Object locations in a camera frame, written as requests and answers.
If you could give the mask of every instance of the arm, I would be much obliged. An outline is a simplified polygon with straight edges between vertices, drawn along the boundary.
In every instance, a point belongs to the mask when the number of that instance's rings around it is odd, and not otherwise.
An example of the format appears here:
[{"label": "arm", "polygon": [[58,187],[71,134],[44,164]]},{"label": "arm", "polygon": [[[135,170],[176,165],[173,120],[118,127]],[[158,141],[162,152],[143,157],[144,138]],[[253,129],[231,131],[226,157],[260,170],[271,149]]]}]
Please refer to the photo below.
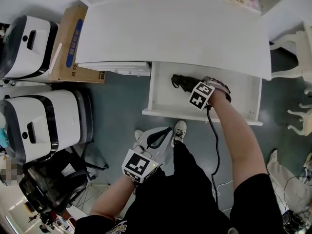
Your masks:
[{"label": "arm", "polygon": [[216,89],[209,99],[223,128],[233,164],[234,190],[246,179],[267,170],[257,139],[245,119],[226,100],[224,92]]},{"label": "arm", "polygon": [[94,202],[90,215],[100,215],[115,221],[134,189],[135,186],[132,180],[126,175],[122,175],[114,185]]}]

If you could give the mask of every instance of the white chair leg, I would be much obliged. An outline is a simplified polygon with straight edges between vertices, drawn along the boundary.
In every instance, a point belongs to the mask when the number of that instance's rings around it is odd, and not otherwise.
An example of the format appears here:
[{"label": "white chair leg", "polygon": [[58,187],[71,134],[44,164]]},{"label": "white chair leg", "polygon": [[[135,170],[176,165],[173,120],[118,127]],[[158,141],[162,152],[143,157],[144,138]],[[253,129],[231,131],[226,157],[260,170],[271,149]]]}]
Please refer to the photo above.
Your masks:
[{"label": "white chair leg", "polygon": [[285,36],[281,37],[280,39],[278,39],[275,42],[275,44],[271,45],[270,46],[270,50],[278,49],[278,48],[280,48],[282,45],[284,45],[288,41],[296,42],[297,40],[298,40],[298,37],[297,37],[296,34],[285,35]]},{"label": "white chair leg", "polygon": [[306,88],[305,90],[304,90],[304,93],[307,95],[307,94],[309,94],[309,92],[312,92],[312,88]]},{"label": "white chair leg", "polygon": [[305,73],[306,71],[303,68],[301,68],[300,66],[297,66],[290,70],[274,72],[272,73],[272,78],[277,78],[277,77],[297,78],[297,77],[302,76]]},{"label": "white chair leg", "polygon": [[287,126],[288,129],[293,129],[298,135],[304,135],[303,130],[298,130],[294,126]]},{"label": "white chair leg", "polygon": [[312,105],[302,105],[301,103],[299,104],[299,107],[301,108],[312,108]]},{"label": "white chair leg", "polygon": [[298,115],[300,117],[304,117],[306,115],[306,113],[303,113],[303,112],[293,112],[292,110],[287,110],[287,112],[291,115]]}]

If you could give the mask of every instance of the white desk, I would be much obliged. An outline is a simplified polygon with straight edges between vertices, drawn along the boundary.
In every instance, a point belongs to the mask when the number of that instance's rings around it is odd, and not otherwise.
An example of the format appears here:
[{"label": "white desk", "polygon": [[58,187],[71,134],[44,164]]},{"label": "white desk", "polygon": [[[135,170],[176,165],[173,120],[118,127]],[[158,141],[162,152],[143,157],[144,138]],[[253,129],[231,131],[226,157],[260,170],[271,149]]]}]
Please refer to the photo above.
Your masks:
[{"label": "white desk", "polygon": [[259,12],[228,0],[117,0],[89,8],[76,62],[166,61],[271,79]]}]

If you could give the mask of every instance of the hand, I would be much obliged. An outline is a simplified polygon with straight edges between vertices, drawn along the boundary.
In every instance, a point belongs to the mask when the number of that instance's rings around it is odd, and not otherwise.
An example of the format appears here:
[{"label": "hand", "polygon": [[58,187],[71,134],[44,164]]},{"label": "hand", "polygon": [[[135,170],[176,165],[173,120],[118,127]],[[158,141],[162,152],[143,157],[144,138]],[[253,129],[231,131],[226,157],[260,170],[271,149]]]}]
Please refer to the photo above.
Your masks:
[{"label": "hand", "polygon": [[225,92],[216,88],[213,94],[210,96],[208,103],[209,105],[214,107],[216,103],[223,100],[227,100]]}]

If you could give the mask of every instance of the black handle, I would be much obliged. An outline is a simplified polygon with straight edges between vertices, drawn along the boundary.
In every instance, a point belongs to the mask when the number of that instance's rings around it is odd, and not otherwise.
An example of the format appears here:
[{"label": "black handle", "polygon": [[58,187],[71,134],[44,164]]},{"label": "black handle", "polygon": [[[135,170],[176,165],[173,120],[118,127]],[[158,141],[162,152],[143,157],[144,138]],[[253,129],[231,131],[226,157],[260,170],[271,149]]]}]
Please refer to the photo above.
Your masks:
[{"label": "black handle", "polygon": [[34,131],[34,124],[33,122],[30,122],[27,124],[27,130],[28,130],[28,136],[29,136],[29,141],[32,144],[36,143],[36,135]]},{"label": "black handle", "polygon": [[32,30],[29,34],[29,38],[28,38],[28,42],[27,42],[27,48],[30,50],[33,49],[35,37],[36,37],[36,31]]}]

